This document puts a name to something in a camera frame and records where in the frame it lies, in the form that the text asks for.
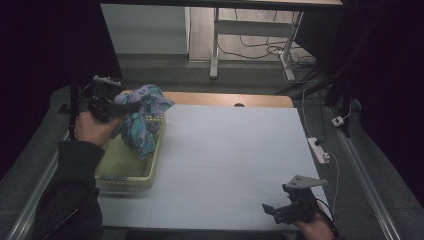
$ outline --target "wooden floor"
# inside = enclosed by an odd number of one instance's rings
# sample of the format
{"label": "wooden floor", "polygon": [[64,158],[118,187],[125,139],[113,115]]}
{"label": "wooden floor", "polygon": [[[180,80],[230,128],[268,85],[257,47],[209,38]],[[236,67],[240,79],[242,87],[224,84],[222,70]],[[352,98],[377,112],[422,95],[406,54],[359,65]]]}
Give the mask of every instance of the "wooden floor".
{"label": "wooden floor", "polygon": [[[246,9],[220,9],[219,18],[226,20],[235,20],[237,13],[238,20],[261,21],[261,22],[291,22],[293,12],[269,11],[269,10],[246,10]],[[213,8],[190,8],[191,28],[190,28],[190,49],[189,58],[191,61],[209,61],[212,57],[213,42]],[[278,49],[269,46],[284,47],[286,39],[276,37],[258,37],[258,36],[239,36],[239,35],[219,35],[218,43],[225,52],[240,54],[246,57],[240,57],[233,54],[226,54],[219,51],[219,60],[242,60],[242,61],[280,61],[278,58]],[[273,52],[266,57],[258,58]],[[300,48],[291,50],[293,59],[296,61],[301,56],[310,56],[306,51]]]}

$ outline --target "gray carpet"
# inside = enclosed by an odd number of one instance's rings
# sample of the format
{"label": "gray carpet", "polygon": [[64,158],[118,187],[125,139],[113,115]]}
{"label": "gray carpet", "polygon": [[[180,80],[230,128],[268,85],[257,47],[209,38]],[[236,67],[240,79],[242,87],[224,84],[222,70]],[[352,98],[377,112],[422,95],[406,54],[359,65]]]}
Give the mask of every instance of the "gray carpet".
{"label": "gray carpet", "polygon": [[[218,79],[213,81],[209,79],[207,63],[174,60],[156,63],[141,61],[122,67],[125,78],[123,85],[130,89],[144,84],[156,84],[164,91],[274,95],[275,92],[291,86],[284,81],[281,66],[275,63],[220,62]],[[295,71],[295,75],[301,78],[307,71],[299,69]],[[311,85],[313,84],[308,83],[293,88],[286,94],[301,93],[304,88]],[[0,239],[5,239],[11,230],[47,163],[52,158],[57,141],[61,140],[66,133],[68,115],[57,114],[57,112],[63,103],[68,103],[68,92],[69,90],[64,88],[52,95],[49,113],[16,164],[0,182]],[[318,139],[323,139],[326,135],[322,147],[326,152],[334,154],[338,160],[340,178],[335,206],[336,224],[341,234],[349,240],[386,239],[324,107],[322,108],[323,116],[321,116],[320,102],[318,93],[305,98],[305,116],[311,135]],[[303,119],[301,101],[294,101],[294,105]],[[365,163],[378,193],[394,219],[402,239],[423,239],[424,211],[422,207],[390,161],[362,131],[358,122],[359,116],[360,111],[355,107],[350,116],[351,140]],[[332,207],[336,193],[337,165],[332,157],[331,164],[325,167],[317,165],[317,169],[320,177],[329,181],[324,190]],[[126,233],[126,230],[107,229],[104,239],[125,239]],[[137,237],[145,239],[143,236],[146,237],[146,234],[149,233],[131,232],[128,234],[128,239]]]}

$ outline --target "hand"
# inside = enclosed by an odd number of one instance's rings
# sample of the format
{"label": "hand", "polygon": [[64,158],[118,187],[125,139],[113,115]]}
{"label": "hand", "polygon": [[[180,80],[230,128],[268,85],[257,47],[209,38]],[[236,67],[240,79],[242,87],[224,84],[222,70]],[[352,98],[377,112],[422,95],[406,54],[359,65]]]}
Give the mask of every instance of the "hand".
{"label": "hand", "polygon": [[103,147],[110,135],[124,118],[115,118],[110,122],[98,121],[91,112],[82,112],[76,119],[77,140],[94,143]]}
{"label": "hand", "polygon": [[325,219],[318,213],[315,213],[310,223],[298,221],[293,225],[300,229],[306,240],[331,240],[336,238]]}

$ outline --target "person's left hand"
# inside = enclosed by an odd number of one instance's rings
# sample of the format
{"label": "person's left hand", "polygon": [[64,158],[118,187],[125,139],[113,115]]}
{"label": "person's left hand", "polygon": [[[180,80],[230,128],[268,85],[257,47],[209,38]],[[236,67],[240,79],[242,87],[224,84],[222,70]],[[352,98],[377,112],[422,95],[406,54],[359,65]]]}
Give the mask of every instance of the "person's left hand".
{"label": "person's left hand", "polygon": [[77,140],[94,143],[103,147],[110,138],[110,135],[123,118],[115,118],[110,122],[102,123],[98,121],[91,112],[82,112],[76,118]]}

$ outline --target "plug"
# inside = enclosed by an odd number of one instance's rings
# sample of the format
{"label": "plug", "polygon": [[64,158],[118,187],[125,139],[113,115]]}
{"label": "plug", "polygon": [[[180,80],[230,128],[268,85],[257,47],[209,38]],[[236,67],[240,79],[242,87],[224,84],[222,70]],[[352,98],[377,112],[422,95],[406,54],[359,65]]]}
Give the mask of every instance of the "plug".
{"label": "plug", "polygon": [[334,119],[333,119],[333,120],[331,120],[331,121],[333,122],[333,125],[334,125],[334,126],[336,126],[336,127],[338,127],[338,126],[340,126],[340,125],[343,125],[343,124],[344,124],[343,118],[342,118],[342,117],[340,117],[340,116],[338,116],[338,117],[334,118]]}

